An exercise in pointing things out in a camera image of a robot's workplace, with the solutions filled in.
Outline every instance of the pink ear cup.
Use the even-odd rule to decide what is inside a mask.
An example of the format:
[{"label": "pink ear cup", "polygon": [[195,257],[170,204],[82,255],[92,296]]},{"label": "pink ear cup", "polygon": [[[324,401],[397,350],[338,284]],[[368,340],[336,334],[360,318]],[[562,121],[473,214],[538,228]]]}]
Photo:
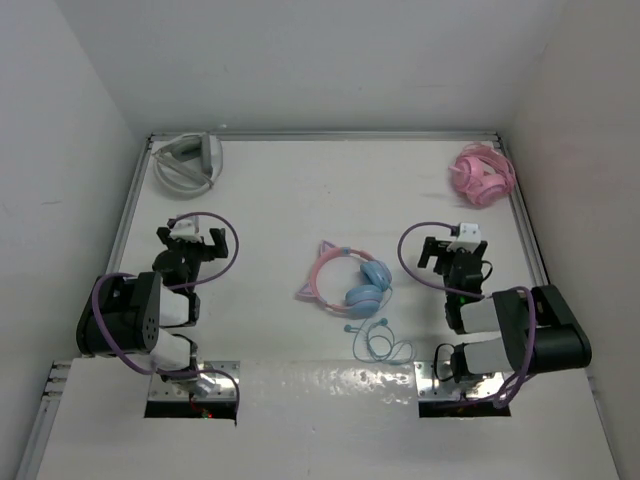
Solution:
[{"label": "pink ear cup", "polygon": [[484,165],[477,157],[458,157],[450,169],[453,171],[453,186],[459,192],[466,192],[470,187],[479,185],[484,176]]},{"label": "pink ear cup", "polygon": [[507,182],[502,175],[485,175],[477,185],[467,189],[467,197],[478,206],[491,205],[507,193]]}]

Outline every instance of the black cable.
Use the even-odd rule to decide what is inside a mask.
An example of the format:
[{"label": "black cable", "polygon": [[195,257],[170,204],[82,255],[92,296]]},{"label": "black cable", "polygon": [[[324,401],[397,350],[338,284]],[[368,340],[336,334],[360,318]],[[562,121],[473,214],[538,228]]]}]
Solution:
[{"label": "black cable", "polygon": [[482,278],[482,282],[484,282],[487,278],[489,278],[491,276],[491,274],[493,273],[493,263],[491,263],[489,260],[483,260],[482,261],[482,265],[489,265],[489,273],[487,273],[483,278]]},{"label": "black cable", "polygon": [[440,354],[440,349],[442,347],[451,347],[451,348],[455,348],[455,346],[453,346],[451,343],[441,343],[440,345],[438,345],[436,347],[436,353],[433,354],[433,374],[435,375],[436,379],[440,382],[448,382],[449,380],[451,380],[453,378],[453,374],[449,375],[448,377],[445,378],[440,378],[440,375],[438,375],[438,355]]}]

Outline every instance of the headphones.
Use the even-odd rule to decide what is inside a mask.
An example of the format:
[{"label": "headphones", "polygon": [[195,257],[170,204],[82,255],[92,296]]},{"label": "headphones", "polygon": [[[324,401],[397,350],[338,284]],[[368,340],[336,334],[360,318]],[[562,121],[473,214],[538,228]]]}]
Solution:
[{"label": "headphones", "polygon": [[[318,273],[329,260],[350,255],[356,255],[364,260],[364,263],[360,265],[360,271],[369,283],[349,290],[344,297],[344,305],[329,303],[318,291]],[[309,282],[296,295],[298,297],[314,298],[329,310],[337,313],[368,318],[380,310],[384,292],[387,290],[392,290],[391,272],[384,262],[376,260],[373,255],[362,250],[350,247],[336,247],[332,243],[323,241],[320,245],[320,256],[311,268]]]},{"label": "headphones", "polygon": [[[207,133],[189,133],[174,138],[153,154],[154,171],[158,181],[168,190],[183,198],[194,198],[213,188],[222,172],[222,145]],[[183,163],[200,158],[200,171]],[[167,175],[165,169],[178,175]],[[187,182],[179,182],[182,177]]]},{"label": "headphones", "polygon": [[[495,173],[487,172],[485,165]],[[478,206],[491,205],[516,186],[516,172],[511,162],[493,148],[479,143],[465,147],[449,170],[454,172],[455,189]]]}]

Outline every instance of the blue cable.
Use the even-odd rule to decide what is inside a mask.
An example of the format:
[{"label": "blue cable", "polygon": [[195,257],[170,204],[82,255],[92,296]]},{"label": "blue cable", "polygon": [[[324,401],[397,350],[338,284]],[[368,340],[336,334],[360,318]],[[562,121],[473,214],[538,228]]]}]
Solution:
[{"label": "blue cable", "polygon": [[[387,298],[387,301],[384,302],[384,304],[380,307],[380,310],[382,310],[387,305],[387,303],[389,303],[389,300],[391,300],[392,296],[393,296],[393,290],[391,290],[391,295],[389,295],[389,298]],[[406,363],[413,362],[416,357],[416,351],[413,348],[413,344],[409,340],[401,340],[399,342],[396,342],[396,336],[393,333],[393,330],[391,330],[391,328],[388,326],[389,321],[386,318],[381,318],[377,322],[373,322],[372,324],[366,326],[367,323],[371,320],[371,318],[372,317],[365,319],[359,328],[354,328],[351,325],[346,325],[344,327],[345,332],[355,333],[355,336],[353,337],[353,344],[351,346],[353,357],[362,363],[384,363],[386,365],[404,365]],[[388,331],[391,338],[380,333],[376,335],[372,335],[372,332],[378,327]],[[364,333],[365,342],[367,346],[367,353],[369,354],[369,357],[371,357],[370,359],[362,358],[356,352],[356,344],[358,342],[358,337],[361,333]],[[371,343],[375,339],[380,339],[385,341],[389,346],[389,349],[383,353],[377,352],[373,347],[373,344]],[[397,360],[397,357],[400,354],[400,352],[407,346],[411,351],[411,354],[409,355],[409,357],[404,360]]]}]

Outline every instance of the wall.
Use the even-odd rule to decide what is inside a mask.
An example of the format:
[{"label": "wall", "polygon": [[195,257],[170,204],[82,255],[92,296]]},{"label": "wall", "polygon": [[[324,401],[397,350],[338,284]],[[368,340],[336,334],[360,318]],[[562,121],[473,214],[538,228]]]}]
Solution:
[{"label": "wall", "polygon": [[495,129],[564,0],[57,0],[136,131]]},{"label": "wall", "polygon": [[0,478],[106,266],[139,142],[52,0],[0,7]]},{"label": "wall", "polygon": [[509,144],[551,280],[593,343],[623,478],[640,478],[640,3],[573,0]]}]

